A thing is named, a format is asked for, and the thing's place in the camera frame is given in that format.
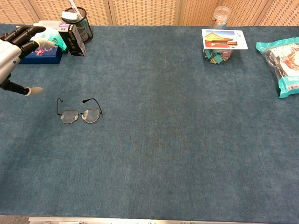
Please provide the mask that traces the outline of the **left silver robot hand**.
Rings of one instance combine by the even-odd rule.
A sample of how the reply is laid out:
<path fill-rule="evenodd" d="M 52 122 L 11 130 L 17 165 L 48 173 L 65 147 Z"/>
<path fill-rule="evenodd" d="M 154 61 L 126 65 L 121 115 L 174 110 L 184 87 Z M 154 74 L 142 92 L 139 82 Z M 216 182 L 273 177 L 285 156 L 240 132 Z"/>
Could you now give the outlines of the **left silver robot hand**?
<path fill-rule="evenodd" d="M 0 87 L 6 91 L 25 96 L 36 95 L 42 87 L 23 87 L 11 82 L 9 78 L 20 61 L 37 48 L 51 48 L 55 44 L 45 39 L 31 39 L 46 30 L 43 26 L 19 26 L 9 33 L 0 35 Z"/>

